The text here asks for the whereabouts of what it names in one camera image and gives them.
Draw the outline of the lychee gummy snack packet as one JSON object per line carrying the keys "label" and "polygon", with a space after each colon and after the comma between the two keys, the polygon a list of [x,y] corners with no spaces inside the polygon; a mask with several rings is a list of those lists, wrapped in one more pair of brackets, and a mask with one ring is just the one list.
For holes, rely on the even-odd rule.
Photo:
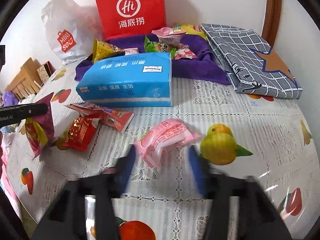
{"label": "lychee gummy snack packet", "polygon": [[180,60],[180,59],[192,60],[196,58],[197,58],[196,54],[194,54],[190,50],[188,45],[181,45],[180,47],[178,47],[174,55],[175,60]]}

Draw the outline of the fruit print tablecloth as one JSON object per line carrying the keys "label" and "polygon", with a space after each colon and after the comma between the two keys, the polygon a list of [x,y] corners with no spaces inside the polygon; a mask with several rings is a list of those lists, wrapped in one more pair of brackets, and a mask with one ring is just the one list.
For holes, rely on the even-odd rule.
{"label": "fruit print tablecloth", "polygon": [[[39,221],[65,182],[112,167],[135,142],[151,141],[153,129],[180,119],[200,135],[194,141],[211,167],[229,176],[256,177],[294,239],[303,239],[319,215],[319,161],[310,129],[294,100],[239,95],[229,86],[190,79],[172,80],[172,107],[133,108],[123,132],[99,125],[84,152],[62,145],[81,101],[75,64],[61,67],[42,87],[38,99],[53,95],[54,139],[36,157],[20,126],[12,143],[7,175],[18,199]],[[146,230],[153,239],[201,239],[211,202],[196,186],[183,146],[163,153],[149,166],[137,157],[128,188],[114,200],[122,232]]]}

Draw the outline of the pink yellow snack packet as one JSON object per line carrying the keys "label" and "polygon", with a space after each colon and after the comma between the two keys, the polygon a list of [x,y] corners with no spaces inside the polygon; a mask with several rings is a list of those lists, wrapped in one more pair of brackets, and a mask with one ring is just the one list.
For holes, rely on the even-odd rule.
{"label": "pink yellow snack packet", "polygon": [[54,93],[32,104],[32,116],[25,120],[25,135],[33,150],[34,158],[37,158],[43,149],[54,137],[54,124],[51,108],[51,99]]}

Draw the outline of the yellow triangular chip packet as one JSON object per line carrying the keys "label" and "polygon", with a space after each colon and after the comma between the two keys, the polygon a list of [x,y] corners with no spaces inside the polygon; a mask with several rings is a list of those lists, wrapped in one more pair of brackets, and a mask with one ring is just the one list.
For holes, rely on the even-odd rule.
{"label": "yellow triangular chip packet", "polygon": [[123,52],[124,51],[119,47],[107,42],[99,40],[93,41],[93,63],[109,57],[117,56]]}

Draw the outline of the decorated brown box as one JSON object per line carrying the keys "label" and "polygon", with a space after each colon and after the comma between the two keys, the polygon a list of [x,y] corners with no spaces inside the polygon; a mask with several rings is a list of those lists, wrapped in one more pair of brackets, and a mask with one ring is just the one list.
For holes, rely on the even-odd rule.
{"label": "decorated brown box", "polygon": [[36,71],[42,83],[45,84],[56,71],[56,69],[49,61],[47,61],[41,66],[39,66],[39,68],[37,68]]}

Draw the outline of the red paper bag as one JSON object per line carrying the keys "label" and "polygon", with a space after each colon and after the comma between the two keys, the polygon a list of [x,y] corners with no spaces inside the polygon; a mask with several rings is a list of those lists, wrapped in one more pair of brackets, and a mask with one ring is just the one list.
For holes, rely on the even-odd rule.
{"label": "red paper bag", "polygon": [[95,0],[106,39],[149,34],[165,27],[164,0]]}

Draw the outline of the red foil snack packet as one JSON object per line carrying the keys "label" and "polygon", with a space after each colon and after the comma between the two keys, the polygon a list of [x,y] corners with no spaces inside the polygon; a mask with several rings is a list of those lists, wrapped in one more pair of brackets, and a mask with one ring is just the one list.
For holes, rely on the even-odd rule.
{"label": "red foil snack packet", "polygon": [[86,151],[95,135],[99,120],[98,113],[77,117],[68,130],[67,139],[63,146],[81,152]]}

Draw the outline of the white Miniso plastic bag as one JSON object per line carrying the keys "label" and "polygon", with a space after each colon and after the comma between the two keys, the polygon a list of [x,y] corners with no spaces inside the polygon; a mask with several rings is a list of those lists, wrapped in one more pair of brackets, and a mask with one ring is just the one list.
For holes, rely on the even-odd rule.
{"label": "white Miniso plastic bag", "polygon": [[51,0],[42,9],[41,19],[48,44],[64,65],[91,55],[93,41],[103,37],[97,11],[74,0]]}

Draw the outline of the pink candy packet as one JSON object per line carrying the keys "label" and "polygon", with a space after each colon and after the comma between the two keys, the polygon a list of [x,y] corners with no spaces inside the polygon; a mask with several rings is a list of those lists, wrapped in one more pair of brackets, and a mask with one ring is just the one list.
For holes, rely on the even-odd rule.
{"label": "pink candy packet", "polygon": [[163,27],[158,30],[153,30],[151,33],[158,37],[160,43],[178,46],[186,31],[181,28]]}

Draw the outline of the brown wooden door frame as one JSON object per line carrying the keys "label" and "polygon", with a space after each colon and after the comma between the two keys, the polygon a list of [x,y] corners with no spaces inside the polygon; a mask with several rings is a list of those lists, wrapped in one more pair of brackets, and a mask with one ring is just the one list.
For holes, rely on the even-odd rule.
{"label": "brown wooden door frame", "polygon": [[272,47],[277,37],[281,6],[282,0],[266,0],[265,19],[261,36]]}

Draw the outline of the orange red flat packet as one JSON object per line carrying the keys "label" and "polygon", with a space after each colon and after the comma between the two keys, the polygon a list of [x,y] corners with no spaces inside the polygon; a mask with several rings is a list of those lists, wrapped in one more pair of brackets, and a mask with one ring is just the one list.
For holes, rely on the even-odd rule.
{"label": "orange red flat packet", "polygon": [[99,114],[100,123],[116,129],[118,132],[123,132],[132,121],[135,114],[118,109],[111,109],[105,106],[95,105],[93,103],[80,102],[70,103],[67,108],[79,112],[81,115]]}

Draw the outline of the yellow snack bag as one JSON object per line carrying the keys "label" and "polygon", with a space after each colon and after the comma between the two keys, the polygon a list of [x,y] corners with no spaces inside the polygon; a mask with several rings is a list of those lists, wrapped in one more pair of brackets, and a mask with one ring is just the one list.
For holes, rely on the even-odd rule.
{"label": "yellow snack bag", "polygon": [[202,31],[199,25],[193,24],[176,24],[173,26],[174,30],[183,30],[188,35],[198,35],[207,40],[205,33]]}

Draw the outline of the green snack packet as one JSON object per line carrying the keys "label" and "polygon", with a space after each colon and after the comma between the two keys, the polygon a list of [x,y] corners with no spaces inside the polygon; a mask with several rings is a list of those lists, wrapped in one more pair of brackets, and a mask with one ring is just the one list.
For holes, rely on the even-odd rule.
{"label": "green snack packet", "polygon": [[176,47],[155,41],[150,41],[150,39],[145,36],[144,38],[144,50],[146,53],[160,52],[160,53],[169,53],[171,59],[174,58],[176,53]]}

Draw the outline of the grey checkered folded cloth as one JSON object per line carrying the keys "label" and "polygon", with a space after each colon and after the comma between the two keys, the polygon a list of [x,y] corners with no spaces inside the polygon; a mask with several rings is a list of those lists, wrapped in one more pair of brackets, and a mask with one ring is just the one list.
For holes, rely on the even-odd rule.
{"label": "grey checkered folded cloth", "polygon": [[254,30],[208,23],[200,27],[235,92],[300,98],[302,87],[275,50]]}

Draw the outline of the pink cake packet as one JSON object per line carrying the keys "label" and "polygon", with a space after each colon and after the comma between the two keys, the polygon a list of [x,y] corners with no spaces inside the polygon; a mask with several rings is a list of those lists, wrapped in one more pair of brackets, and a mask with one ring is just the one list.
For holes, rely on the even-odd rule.
{"label": "pink cake packet", "polygon": [[201,136],[189,130],[181,119],[167,119],[149,129],[134,143],[137,154],[150,166],[157,167],[161,157]]}

